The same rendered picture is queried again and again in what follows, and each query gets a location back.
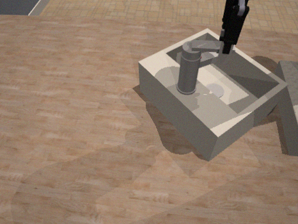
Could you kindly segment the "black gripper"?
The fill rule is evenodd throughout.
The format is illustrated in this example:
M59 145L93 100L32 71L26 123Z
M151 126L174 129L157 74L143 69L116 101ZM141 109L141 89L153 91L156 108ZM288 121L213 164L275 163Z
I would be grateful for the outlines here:
M237 44L245 18L249 12L249 0L226 0L223 25L219 41L221 46L217 57L217 64L228 65L233 50Z

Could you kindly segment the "grey mixer tap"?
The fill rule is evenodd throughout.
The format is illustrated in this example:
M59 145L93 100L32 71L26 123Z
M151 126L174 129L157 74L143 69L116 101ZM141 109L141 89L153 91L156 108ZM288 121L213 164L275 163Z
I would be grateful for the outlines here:
M191 95L196 91L199 68L217 62L220 46L221 41L210 40L192 40L183 44L176 85L179 93Z

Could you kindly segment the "beige rectangular sink basin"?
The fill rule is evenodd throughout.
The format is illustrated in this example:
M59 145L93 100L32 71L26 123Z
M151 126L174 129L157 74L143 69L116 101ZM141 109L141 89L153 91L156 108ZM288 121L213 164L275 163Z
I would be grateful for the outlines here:
M271 114L288 84L235 48L228 65L199 68L196 91L178 92L182 45L190 40L219 41L204 29L141 61L142 94L210 161Z

